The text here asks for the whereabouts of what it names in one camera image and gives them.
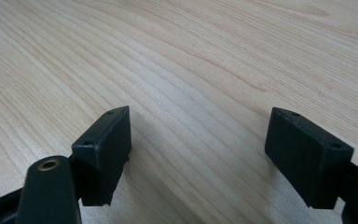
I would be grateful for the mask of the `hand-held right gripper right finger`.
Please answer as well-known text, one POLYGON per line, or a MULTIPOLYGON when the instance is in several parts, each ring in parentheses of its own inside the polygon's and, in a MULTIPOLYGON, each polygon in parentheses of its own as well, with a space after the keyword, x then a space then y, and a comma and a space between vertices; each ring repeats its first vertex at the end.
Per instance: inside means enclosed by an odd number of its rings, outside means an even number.
POLYGON ((274 107, 265 152, 306 205, 335 207, 353 147, 296 112, 274 107))

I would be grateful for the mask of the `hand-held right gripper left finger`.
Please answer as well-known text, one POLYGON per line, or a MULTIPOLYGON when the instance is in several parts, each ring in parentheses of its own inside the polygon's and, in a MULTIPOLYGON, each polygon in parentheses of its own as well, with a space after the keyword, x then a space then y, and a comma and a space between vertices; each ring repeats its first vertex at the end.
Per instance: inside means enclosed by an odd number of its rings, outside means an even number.
POLYGON ((111 204, 130 151, 128 105, 103 113, 72 144, 76 196, 84 206, 111 204))

